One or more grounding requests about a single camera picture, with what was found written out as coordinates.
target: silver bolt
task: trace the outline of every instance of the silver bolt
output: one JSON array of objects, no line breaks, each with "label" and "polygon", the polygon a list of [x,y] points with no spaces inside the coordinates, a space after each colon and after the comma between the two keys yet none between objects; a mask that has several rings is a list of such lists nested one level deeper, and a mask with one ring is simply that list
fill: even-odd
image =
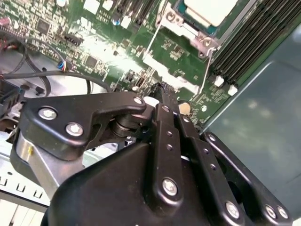
[{"label": "silver bolt", "polygon": [[170,196],[175,196],[178,193],[177,185],[170,179],[164,179],[162,186],[164,191]]},{"label": "silver bolt", "polygon": [[273,218],[276,219],[276,213],[274,212],[274,210],[270,207],[270,206],[265,206],[266,211],[268,212],[268,214]]},{"label": "silver bolt", "polygon": [[42,108],[39,110],[39,116],[45,120],[53,120],[57,117],[57,114],[51,108]]},{"label": "silver bolt", "polygon": [[69,133],[71,136],[79,137],[84,133],[84,130],[81,125],[72,122],[66,126],[66,132]]},{"label": "silver bolt", "polygon": [[208,136],[209,136],[210,140],[216,141],[216,139],[215,139],[215,137],[213,135],[209,134]]},{"label": "silver bolt", "polygon": [[282,209],[280,206],[278,206],[278,211],[279,211],[280,215],[281,215],[283,218],[288,219],[287,213],[286,213],[285,210]]},{"label": "silver bolt", "polygon": [[234,217],[235,219],[239,218],[239,211],[237,207],[230,201],[226,202],[226,209],[232,217]]},{"label": "silver bolt", "polygon": [[169,108],[167,106],[163,105],[162,108],[164,111],[169,112]]},{"label": "silver bolt", "polygon": [[185,122],[189,122],[189,119],[187,117],[184,116],[183,119]]},{"label": "silver bolt", "polygon": [[139,104],[139,105],[142,104],[142,100],[141,100],[140,98],[138,98],[138,97],[135,97],[135,98],[134,98],[134,101],[135,101],[137,104]]},{"label": "silver bolt", "polygon": [[210,44],[211,44],[211,41],[210,40],[206,40],[205,42],[204,42],[204,44],[205,44],[205,46],[210,46]]},{"label": "silver bolt", "polygon": [[206,105],[203,105],[203,106],[201,107],[201,111],[202,111],[202,112],[207,111],[207,106],[206,106]]}]

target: black cable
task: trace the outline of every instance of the black cable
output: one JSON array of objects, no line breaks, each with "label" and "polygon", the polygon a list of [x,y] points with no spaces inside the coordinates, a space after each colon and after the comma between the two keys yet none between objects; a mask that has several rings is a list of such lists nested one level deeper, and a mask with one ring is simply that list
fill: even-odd
[{"label": "black cable", "polygon": [[91,94],[91,83],[89,80],[86,80],[87,83],[87,94]]},{"label": "black cable", "polygon": [[[36,65],[34,65],[34,63],[32,62],[32,60],[29,58],[28,53],[27,53],[28,50],[27,50],[26,44],[23,42],[23,40],[32,39],[32,40],[39,41],[40,43],[42,43],[44,45],[47,45],[49,48],[51,48],[64,61],[64,58],[62,57],[62,55],[56,49],[54,49],[51,45],[45,43],[42,40],[39,40],[39,39],[34,38],[34,37],[28,37],[28,36],[18,37],[18,36],[15,36],[13,34],[8,33],[7,31],[4,31],[4,30],[0,30],[0,32],[6,34],[8,36],[14,37],[14,39],[11,39],[6,44],[10,44],[10,43],[14,42],[14,40],[16,40],[16,41],[20,42],[22,44],[23,48],[24,48],[24,53],[23,53],[22,60],[17,65],[17,67],[12,72],[10,72],[10,74],[11,73],[15,73],[16,71],[18,71],[22,67],[22,65],[24,64],[25,61],[31,67],[31,69],[33,71],[35,71],[35,72],[41,72],[41,70]],[[46,90],[46,95],[45,96],[47,97],[50,94],[50,92],[51,92],[51,85],[50,85],[49,79],[46,78],[46,77],[44,77],[44,76],[41,76],[40,78],[41,78],[41,80],[42,80],[42,82],[43,82],[43,84],[45,86],[45,90]],[[87,83],[87,94],[90,94],[91,93],[90,79],[86,79],[86,83]],[[104,83],[104,82],[102,82],[102,85],[100,85],[100,86],[104,87],[106,90],[111,90],[110,87],[106,83]]]},{"label": "black cable", "polygon": [[2,77],[3,79],[8,80],[8,79],[27,79],[27,78],[35,78],[35,77],[45,77],[45,76],[53,76],[53,75],[71,76],[71,77],[85,79],[103,87],[104,89],[107,90],[107,92],[111,92],[110,86],[107,83],[103,82],[101,79],[89,75],[75,73],[75,72],[47,71],[47,72],[21,73],[21,74],[8,73],[8,74],[3,74]]},{"label": "black cable", "polygon": [[[41,70],[32,62],[28,54],[26,54],[25,57],[26,57],[27,64],[34,72],[41,72]],[[50,81],[47,77],[40,77],[40,79],[45,87],[45,97],[48,97],[49,94],[51,93]]]}]

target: motherboard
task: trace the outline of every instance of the motherboard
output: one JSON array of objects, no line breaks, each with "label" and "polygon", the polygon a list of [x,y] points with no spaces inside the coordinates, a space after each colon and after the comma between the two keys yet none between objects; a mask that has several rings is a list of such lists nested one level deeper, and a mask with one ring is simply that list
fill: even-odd
[{"label": "motherboard", "polygon": [[[115,92],[174,87],[205,123],[301,22],[301,0],[0,0],[0,28],[38,38]],[[36,40],[28,47],[59,61]]]}]

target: gray metal side panel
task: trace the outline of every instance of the gray metal side panel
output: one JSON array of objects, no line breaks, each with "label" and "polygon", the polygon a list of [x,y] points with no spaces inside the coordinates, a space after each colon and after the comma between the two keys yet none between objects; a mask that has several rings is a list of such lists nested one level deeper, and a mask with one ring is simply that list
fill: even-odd
[{"label": "gray metal side panel", "polygon": [[252,79],[209,129],[297,219],[301,217],[301,26]]}]

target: silver metal arm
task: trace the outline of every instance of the silver metal arm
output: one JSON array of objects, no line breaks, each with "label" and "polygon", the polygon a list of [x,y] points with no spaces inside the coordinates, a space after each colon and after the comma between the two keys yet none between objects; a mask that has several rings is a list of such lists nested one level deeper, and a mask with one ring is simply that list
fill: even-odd
[{"label": "silver metal arm", "polygon": [[67,178],[84,169],[83,157],[75,161],[60,160],[26,140],[22,133],[19,135],[16,152],[29,163],[49,199],[52,199],[58,187]]}]

